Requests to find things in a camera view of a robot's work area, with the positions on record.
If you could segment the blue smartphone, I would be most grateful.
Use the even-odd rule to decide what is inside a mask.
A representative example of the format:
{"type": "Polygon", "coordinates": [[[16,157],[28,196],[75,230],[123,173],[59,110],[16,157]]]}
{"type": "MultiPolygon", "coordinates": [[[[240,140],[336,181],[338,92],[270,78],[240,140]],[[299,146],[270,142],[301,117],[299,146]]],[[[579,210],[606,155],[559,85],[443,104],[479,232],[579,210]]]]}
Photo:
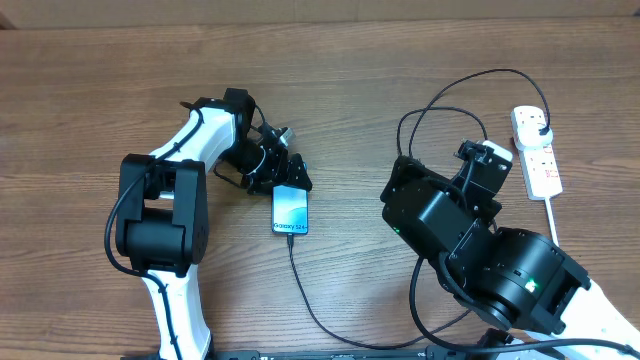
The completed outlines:
{"type": "Polygon", "coordinates": [[[308,233],[308,192],[306,190],[286,185],[273,188],[272,231],[294,235],[308,233]]]}

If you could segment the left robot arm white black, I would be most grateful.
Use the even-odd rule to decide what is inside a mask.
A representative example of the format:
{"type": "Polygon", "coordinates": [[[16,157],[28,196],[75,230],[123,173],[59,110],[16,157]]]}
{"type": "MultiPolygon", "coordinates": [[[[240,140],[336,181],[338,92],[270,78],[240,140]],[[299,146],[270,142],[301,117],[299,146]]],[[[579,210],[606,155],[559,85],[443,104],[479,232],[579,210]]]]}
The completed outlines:
{"type": "Polygon", "coordinates": [[[238,188],[259,195],[279,186],[309,191],[312,181],[289,151],[290,128],[253,125],[262,111],[247,90],[184,106],[188,120],[167,143],[123,159],[104,248],[114,268],[147,287],[161,338],[154,358],[213,359],[198,281],[209,239],[208,174],[227,162],[242,176],[238,188]]]}

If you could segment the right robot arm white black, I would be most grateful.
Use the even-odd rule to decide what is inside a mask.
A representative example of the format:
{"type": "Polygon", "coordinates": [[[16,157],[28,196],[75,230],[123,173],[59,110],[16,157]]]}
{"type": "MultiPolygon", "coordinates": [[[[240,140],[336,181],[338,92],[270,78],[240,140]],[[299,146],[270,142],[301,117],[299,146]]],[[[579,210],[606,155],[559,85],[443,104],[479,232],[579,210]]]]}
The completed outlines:
{"type": "Polygon", "coordinates": [[[587,270],[552,240],[521,228],[493,228],[495,196],[513,155],[485,140],[463,142],[463,165],[451,179],[400,155],[380,195],[382,217],[429,263],[440,286],[496,331],[527,332],[528,343],[494,346],[445,341],[427,330],[409,291],[412,319],[437,346],[496,356],[554,349],[573,359],[633,359],[639,332],[608,301],[587,270]]]}

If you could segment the white charger plug adapter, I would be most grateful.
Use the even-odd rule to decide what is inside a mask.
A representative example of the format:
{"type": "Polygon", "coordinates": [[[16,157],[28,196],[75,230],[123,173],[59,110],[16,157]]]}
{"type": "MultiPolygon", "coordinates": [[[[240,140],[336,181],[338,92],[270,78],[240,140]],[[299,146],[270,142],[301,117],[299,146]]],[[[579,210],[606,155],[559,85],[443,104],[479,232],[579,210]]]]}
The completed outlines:
{"type": "Polygon", "coordinates": [[[538,128],[537,124],[522,125],[514,130],[514,142],[520,151],[541,149],[548,146],[553,141],[553,131],[551,129],[538,128]]]}

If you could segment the white power strip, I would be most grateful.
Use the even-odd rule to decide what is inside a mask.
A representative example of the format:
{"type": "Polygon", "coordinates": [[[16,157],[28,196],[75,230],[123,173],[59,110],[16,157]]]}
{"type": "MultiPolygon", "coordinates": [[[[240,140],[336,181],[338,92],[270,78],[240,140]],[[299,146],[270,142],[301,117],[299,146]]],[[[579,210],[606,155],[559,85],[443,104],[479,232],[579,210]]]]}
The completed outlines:
{"type": "MultiPolygon", "coordinates": [[[[534,106],[517,106],[512,110],[510,118],[513,132],[520,124],[546,127],[544,111],[534,106]]],[[[552,143],[541,149],[518,152],[527,194],[531,200],[550,199],[563,192],[552,143]]]]}

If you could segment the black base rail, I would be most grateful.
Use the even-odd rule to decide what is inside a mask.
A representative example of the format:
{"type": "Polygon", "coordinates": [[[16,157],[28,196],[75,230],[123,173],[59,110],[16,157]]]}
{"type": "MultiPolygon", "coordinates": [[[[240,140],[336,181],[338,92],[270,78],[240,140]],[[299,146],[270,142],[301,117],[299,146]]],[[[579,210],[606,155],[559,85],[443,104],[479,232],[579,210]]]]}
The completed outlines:
{"type": "Polygon", "coordinates": [[[155,354],[128,355],[122,359],[160,360],[467,360],[497,359],[497,355],[469,355],[439,346],[427,346],[423,350],[333,350],[333,351],[297,351],[297,352],[259,352],[257,350],[213,351],[205,349],[199,352],[183,352],[177,356],[170,346],[168,352],[158,351],[155,354]]]}

